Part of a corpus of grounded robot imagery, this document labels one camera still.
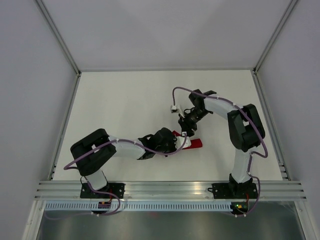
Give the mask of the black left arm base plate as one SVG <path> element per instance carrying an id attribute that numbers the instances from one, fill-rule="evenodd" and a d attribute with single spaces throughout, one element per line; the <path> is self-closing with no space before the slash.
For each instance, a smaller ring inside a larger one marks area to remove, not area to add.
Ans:
<path id="1" fill-rule="evenodd" d="M 88 183 L 85 182 L 81 186 L 80 198 L 81 199 L 110 199 L 110 198 L 113 199 L 114 197 L 112 195 L 105 194 L 105 192 L 108 192 L 117 196 L 119 199 L 123 199 L 123 196 L 125 193 L 125 184 L 111 182 L 111 183 L 108 183 L 107 186 L 99 189 L 98 191 L 104 192 L 104 194 L 92 191 Z"/>

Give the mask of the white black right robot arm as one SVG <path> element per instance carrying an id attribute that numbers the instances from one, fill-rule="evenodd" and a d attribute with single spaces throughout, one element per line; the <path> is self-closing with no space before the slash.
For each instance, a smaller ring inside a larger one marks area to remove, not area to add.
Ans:
<path id="1" fill-rule="evenodd" d="M 253 180 L 251 164 L 257 148 L 265 146 L 266 136 L 255 105 L 240 106 L 217 95 L 215 91 L 190 91 L 193 107 L 179 113 L 181 131 L 192 137 L 197 123 L 208 114 L 217 114 L 227 120 L 229 138 L 235 148 L 234 165 L 228 183 L 214 183 L 209 189 L 215 199 L 258 199 L 260 187 Z"/>

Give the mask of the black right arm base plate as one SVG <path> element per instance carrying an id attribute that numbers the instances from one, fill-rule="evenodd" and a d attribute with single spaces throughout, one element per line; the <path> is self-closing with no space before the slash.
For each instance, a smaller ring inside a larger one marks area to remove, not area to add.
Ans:
<path id="1" fill-rule="evenodd" d="M 256 199 L 258 189 L 255 183 L 249 183 L 240 187 L 231 187 L 230 183 L 212 183 L 211 192 L 214 199 Z"/>

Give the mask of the red cloth napkin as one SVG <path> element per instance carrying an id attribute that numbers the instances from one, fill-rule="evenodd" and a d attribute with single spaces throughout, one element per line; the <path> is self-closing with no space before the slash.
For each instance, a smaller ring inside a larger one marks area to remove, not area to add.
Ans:
<path id="1" fill-rule="evenodd" d="M 185 133 L 178 133 L 177 131 L 172 131 L 172 134 L 174 135 L 174 137 L 176 138 L 177 136 L 185 136 Z M 182 150 L 189 150 L 189 149 L 198 149 L 198 148 L 202 148 L 203 147 L 203 143 L 201 141 L 201 139 L 196 138 L 196 139 L 190 139 L 191 140 L 191 146 L 188 148 L 184 148 Z"/>

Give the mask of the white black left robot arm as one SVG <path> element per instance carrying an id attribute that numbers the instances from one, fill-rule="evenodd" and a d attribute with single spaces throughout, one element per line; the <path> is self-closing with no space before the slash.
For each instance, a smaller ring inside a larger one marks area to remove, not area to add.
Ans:
<path id="1" fill-rule="evenodd" d="M 155 155 L 167 156 L 177 150 L 176 136 L 165 127 L 134 140 L 116 138 L 99 128 L 70 147 L 79 174 L 98 198 L 104 198 L 109 193 L 109 183 L 102 167 L 111 158 L 148 160 Z"/>

